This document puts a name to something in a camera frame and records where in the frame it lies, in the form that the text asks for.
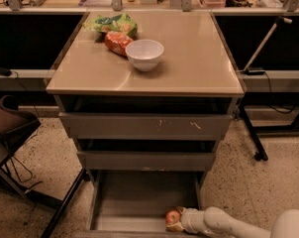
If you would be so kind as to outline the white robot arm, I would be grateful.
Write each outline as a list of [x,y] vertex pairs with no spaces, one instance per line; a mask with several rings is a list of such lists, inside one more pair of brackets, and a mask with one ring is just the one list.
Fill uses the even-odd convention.
[[242,222],[224,210],[177,206],[165,215],[168,231],[204,234],[210,238],[299,238],[299,209],[282,212],[270,231]]

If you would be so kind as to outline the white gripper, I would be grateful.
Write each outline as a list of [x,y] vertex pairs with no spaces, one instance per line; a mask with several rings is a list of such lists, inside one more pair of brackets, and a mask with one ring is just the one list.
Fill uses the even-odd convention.
[[186,208],[183,206],[176,206],[175,209],[182,214],[181,224],[167,224],[166,230],[170,232],[183,232],[184,229],[188,233],[202,233],[205,229],[204,212],[195,208]]

